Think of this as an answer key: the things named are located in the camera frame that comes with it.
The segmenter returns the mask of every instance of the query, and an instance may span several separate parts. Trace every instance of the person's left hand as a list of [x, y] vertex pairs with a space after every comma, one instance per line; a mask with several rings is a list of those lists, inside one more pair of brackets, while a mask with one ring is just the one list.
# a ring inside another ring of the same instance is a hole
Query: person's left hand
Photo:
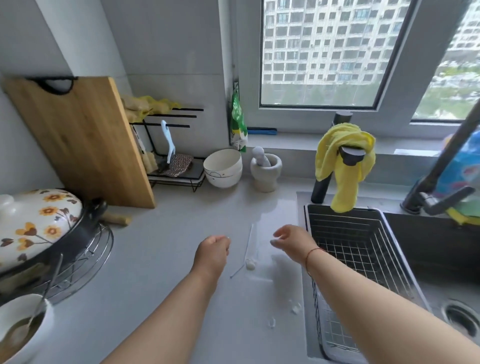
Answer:
[[211, 235], [198, 245], [193, 260], [192, 272], [197, 272], [215, 284], [227, 264], [230, 238], [225, 235]]

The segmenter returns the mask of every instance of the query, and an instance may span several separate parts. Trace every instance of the wooden cutting board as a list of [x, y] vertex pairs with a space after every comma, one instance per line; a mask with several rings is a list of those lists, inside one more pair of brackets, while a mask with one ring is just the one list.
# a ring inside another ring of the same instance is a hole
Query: wooden cutting board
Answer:
[[23, 78], [7, 79], [5, 90], [65, 188], [110, 205], [155, 207], [112, 78], [79, 77], [65, 95]]

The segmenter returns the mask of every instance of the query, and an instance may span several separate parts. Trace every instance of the sink drain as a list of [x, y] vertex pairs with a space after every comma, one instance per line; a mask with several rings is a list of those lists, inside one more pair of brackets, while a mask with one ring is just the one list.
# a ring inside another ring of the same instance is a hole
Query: sink drain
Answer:
[[453, 328], [475, 342], [480, 340], [480, 320], [478, 314], [460, 301], [450, 300], [442, 307], [444, 320]]

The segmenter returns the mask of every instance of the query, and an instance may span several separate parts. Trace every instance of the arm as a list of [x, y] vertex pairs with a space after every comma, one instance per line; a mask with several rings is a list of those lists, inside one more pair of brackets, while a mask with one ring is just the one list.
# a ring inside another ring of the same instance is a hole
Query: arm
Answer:
[[187, 363], [227, 262], [229, 245], [225, 236], [202, 241], [190, 273], [102, 364]]
[[324, 298], [373, 364], [473, 364], [480, 348], [444, 321], [365, 278], [323, 250], [293, 225], [271, 244], [306, 265]]

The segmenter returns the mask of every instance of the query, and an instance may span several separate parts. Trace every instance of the forearm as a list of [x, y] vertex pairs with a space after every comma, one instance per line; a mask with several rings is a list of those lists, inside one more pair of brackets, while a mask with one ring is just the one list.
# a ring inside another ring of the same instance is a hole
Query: forearm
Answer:
[[372, 364], [477, 363], [480, 348], [442, 320], [323, 251], [308, 270]]
[[189, 273], [102, 364], [181, 364], [190, 358], [216, 281]]

